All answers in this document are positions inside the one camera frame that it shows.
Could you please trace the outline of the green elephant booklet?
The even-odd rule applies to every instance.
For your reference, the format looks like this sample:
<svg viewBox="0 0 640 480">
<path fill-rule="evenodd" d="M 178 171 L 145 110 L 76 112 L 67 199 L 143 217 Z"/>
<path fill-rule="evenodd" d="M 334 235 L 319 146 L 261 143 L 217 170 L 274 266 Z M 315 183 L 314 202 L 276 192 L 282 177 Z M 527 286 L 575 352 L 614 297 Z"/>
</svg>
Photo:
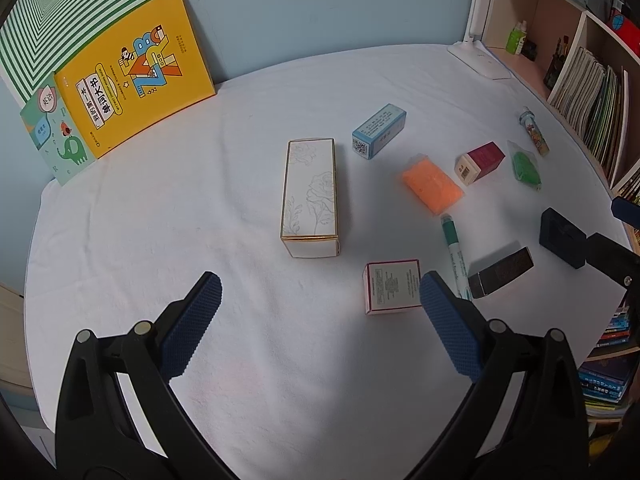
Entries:
<svg viewBox="0 0 640 480">
<path fill-rule="evenodd" d="M 30 140 L 60 185 L 66 185 L 96 160 L 67 109 L 54 73 L 36 88 L 21 109 L 21 118 Z"/>
</svg>

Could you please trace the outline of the orange sponge packet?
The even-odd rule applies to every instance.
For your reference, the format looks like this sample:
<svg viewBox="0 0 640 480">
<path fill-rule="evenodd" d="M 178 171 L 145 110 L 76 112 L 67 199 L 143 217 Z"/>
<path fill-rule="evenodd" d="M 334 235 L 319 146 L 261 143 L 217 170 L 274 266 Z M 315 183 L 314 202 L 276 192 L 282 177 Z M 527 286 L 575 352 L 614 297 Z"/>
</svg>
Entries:
<svg viewBox="0 0 640 480">
<path fill-rule="evenodd" d="M 464 196 L 462 188 L 426 156 L 405 170 L 401 179 L 432 214 L 442 214 Z"/>
</svg>

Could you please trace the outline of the light blue medicine box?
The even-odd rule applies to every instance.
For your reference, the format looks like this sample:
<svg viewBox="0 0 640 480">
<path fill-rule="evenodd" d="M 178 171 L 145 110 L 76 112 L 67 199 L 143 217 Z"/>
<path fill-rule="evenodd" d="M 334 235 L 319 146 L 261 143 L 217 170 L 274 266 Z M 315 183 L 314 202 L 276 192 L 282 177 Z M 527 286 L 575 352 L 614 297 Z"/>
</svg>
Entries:
<svg viewBox="0 0 640 480">
<path fill-rule="evenodd" d="M 407 112 L 386 104 L 352 132 L 352 149 L 370 160 L 405 128 Z"/>
</svg>

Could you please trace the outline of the black square box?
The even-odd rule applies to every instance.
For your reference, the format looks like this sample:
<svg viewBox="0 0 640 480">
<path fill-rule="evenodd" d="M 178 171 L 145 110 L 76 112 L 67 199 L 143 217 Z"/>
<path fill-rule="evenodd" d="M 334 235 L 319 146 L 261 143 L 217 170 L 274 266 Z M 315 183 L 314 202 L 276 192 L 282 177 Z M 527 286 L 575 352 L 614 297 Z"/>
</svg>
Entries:
<svg viewBox="0 0 640 480">
<path fill-rule="evenodd" d="M 586 264 L 587 235 L 551 207 L 541 214 L 539 245 L 573 269 Z"/>
</svg>

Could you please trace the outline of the green marker pen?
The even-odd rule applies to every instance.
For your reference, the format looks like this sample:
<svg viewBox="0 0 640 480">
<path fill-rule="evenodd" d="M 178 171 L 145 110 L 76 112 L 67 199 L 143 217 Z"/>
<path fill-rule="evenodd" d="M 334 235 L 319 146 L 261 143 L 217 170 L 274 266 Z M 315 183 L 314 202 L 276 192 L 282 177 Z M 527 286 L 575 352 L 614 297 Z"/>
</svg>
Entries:
<svg viewBox="0 0 640 480">
<path fill-rule="evenodd" d="M 468 272 L 466 272 L 466 265 L 454 220 L 452 220 L 449 214 L 443 214 L 440 217 L 440 223 L 442 224 L 442 232 L 444 232 L 445 235 L 452 270 L 454 271 L 454 280 L 456 281 L 458 296 L 462 299 L 471 300 L 472 294 Z"/>
</svg>

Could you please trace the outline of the pink white small box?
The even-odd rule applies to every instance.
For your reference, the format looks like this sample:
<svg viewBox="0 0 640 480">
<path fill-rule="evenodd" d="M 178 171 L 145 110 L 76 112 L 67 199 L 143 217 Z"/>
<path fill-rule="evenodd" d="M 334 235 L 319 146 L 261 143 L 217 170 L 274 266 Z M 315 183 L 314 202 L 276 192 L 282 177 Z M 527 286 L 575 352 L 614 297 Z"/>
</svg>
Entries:
<svg viewBox="0 0 640 480">
<path fill-rule="evenodd" d="M 389 314 L 420 308 L 418 259 L 369 262 L 363 270 L 364 312 Z"/>
</svg>

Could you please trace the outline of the green white bottle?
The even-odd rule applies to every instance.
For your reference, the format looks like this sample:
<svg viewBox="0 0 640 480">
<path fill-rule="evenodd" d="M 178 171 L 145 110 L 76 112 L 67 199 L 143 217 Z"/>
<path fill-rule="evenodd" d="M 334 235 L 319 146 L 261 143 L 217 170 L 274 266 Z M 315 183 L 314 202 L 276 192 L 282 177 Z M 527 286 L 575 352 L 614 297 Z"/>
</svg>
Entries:
<svg viewBox="0 0 640 480">
<path fill-rule="evenodd" d="M 518 22 L 510 32 L 508 41 L 506 42 L 506 52 L 519 55 L 522 52 L 524 41 L 526 39 L 527 22 Z"/>
</svg>

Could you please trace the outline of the colourful glue tube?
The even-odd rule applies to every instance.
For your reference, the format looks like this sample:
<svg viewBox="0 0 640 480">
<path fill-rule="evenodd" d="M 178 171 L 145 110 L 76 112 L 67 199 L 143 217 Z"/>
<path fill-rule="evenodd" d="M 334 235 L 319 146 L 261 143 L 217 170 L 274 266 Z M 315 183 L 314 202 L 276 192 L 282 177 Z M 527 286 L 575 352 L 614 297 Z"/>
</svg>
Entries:
<svg viewBox="0 0 640 480">
<path fill-rule="evenodd" d="M 518 118 L 518 122 L 526 130 L 539 155 L 542 157 L 547 156 L 550 148 L 536 123 L 535 115 L 526 108 Z"/>
</svg>

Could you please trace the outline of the green striped board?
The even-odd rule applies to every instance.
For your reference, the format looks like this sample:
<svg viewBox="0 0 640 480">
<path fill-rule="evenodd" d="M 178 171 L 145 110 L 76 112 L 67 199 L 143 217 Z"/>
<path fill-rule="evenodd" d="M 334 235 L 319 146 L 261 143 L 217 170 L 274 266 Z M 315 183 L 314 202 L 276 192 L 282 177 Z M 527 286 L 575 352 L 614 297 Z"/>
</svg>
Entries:
<svg viewBox="0 0 640 480">
<path fill-rule="evenodd" d="M 1 25 L 1 77 L 24 105 L 50 73 L 150 0 L 16 0 Z"/>
</svg>

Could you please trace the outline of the yellow children's book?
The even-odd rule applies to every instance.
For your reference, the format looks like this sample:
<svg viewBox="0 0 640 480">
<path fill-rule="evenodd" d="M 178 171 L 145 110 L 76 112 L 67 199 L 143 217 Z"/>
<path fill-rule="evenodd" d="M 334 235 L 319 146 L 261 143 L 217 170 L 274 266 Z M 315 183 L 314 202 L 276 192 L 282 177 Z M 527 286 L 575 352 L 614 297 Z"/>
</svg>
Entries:
<svg viewBox="0 0 640 480">
<path fill-rule="evenodd" d="M 215 94 L 184 0 L 150 0 L 54 75 L 94 157 Z"/>
</svg>

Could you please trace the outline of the dark brown box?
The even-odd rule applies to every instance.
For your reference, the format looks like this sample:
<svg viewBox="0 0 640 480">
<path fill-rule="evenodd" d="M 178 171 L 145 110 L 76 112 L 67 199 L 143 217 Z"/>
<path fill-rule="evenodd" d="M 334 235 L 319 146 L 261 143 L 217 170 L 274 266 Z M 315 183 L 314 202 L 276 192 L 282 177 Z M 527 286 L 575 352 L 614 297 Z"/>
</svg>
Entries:
<svg viewBox="0 0 640 480">
<path fill-rule="evenodd" d="M 491 266 L 469 276 L 471 295 L 474 299 L 489 296 L 509 285 L 517 278 L 533 269 L 534 262 L 527 247 L 507 255 Z"/>
</svg>

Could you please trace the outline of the green clay bag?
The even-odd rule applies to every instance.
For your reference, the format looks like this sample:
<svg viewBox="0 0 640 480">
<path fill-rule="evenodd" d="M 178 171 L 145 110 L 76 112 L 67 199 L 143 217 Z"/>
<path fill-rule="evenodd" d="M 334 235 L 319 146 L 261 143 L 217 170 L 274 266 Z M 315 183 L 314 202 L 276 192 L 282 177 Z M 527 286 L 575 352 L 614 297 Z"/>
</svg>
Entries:
<svg viewBox="0 0 640 480">
<path fill-rule="evenodd" d="M 539 190 L 542 182 L 535 156 L 513 141 L 508 142 L 508 148 L 514 178 L 530 188 Z"/>
</svg>

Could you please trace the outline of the maroon small box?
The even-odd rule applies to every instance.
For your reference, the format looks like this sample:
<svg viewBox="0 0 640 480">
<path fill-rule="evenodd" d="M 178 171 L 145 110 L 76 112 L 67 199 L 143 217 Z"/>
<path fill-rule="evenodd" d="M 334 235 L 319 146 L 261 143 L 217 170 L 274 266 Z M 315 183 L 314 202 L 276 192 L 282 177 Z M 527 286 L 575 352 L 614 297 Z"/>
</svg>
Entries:
<svg viewBox="0 0 640 480">
<path fill-rule="evenodd" d="M 505 158 L 495 142 L 488 142 L 459 156 L 454 170 L 465 185 L 470 185 L 496 170 Z"/>
</svg>

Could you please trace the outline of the white lamp base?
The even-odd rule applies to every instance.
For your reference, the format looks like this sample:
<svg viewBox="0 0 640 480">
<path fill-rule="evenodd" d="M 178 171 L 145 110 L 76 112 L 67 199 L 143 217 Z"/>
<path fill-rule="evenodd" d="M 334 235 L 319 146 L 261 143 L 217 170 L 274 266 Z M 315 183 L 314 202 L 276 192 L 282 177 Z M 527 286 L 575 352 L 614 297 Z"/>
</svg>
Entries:
<svg viewBox="0 0 640 480">
<path fill-rule="evenodd" d="M 490 80 L 503 80 L 511 77 L 507 70 L 493 56 L 478 48 L 474 42 L 459 41 L 448 47 L 448 52 L 475 73 Z"/>
</svg>

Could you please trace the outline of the tall white floral box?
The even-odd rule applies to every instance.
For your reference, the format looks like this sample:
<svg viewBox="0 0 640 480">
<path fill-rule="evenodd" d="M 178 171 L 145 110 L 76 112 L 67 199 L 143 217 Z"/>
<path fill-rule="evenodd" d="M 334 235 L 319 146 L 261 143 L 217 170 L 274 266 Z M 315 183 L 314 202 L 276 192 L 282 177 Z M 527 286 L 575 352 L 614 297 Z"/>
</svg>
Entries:
<svg viewBox="0 0 640 480">
<path fill-rule="evenodd" d="M 280 240 L 292 258 L 333 258 L 340 253 L 333 139 L 288 142 Z"/>
</svg>

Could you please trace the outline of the wooden bookshelf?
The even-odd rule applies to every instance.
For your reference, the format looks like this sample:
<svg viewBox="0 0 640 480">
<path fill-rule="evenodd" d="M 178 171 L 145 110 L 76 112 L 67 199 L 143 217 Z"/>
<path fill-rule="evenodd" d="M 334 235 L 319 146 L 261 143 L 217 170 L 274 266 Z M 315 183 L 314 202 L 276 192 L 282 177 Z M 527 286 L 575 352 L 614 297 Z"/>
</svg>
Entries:
<svg viewBox="0 0 640 480">
<path fill-rule="evenodd" d="M 535 120 L 549 145 L 539 155 L 556 209 L 588 234 L 604 219 L 612 240 L 639 250 L 639 231 L 612 215 L 616 196 L 639 201 L 639 48 L 616 25 L 612 0 L 486 0 L 478 39 L 541 100 Z M 506 52 L 526 21 L 522 52 Z"/>
</svg>

